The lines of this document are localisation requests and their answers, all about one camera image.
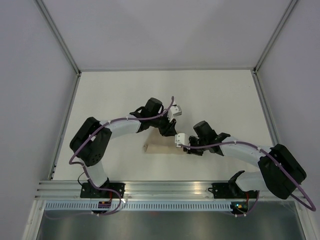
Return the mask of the beige cloth napkin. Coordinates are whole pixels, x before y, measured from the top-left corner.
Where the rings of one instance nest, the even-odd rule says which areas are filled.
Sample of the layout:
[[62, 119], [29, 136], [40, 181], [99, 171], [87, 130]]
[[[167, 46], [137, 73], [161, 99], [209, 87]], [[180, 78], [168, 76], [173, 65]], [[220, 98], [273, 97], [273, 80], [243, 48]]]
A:
[[162, 136], [158, 131], [152, 131], [150, 133], [142, 149], [146, 154], [186, 154], [182, 148], [176, 147], [174, 136]]

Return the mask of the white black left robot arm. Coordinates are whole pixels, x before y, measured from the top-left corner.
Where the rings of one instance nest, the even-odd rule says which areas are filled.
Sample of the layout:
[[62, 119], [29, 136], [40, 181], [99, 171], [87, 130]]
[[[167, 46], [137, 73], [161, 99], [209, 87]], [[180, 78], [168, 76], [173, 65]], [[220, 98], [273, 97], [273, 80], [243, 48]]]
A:
[[106, 121], [87, 118], [69, 144], [73, 155], [68, 162], [81, 166], [87, 177], [81, 185], [83, 196], [121, 199], [121, 192], [111, 187], [101, 163], [110, 140], [137, 134], [150, 127], [158, 129], [163, 137], [173, 137], [177, 134], [176, 117], [181, 114], [182, 109], [174, 99], [165, 108], [160, 100], [152, 97], [144, 106], [124, 117]]

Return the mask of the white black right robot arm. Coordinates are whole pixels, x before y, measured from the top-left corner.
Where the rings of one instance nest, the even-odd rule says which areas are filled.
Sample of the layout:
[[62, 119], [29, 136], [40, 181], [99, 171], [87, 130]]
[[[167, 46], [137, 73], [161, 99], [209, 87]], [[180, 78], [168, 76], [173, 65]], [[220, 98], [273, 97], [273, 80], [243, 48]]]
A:
[[307, 177], [305, 170], [282, 144], [255, 146], [228, 133], [217, 134], [206, 121], [193, 127], [196, 135], [179, 133], [175, 144], [187, 154], [202, 156], [205, 151], [231, 157], [258, 168], [258, 171], [240, 170], [228, 181], [228, 192], [235, 198], [245, 192], [270, 191], [280, 199], [287, 199]]

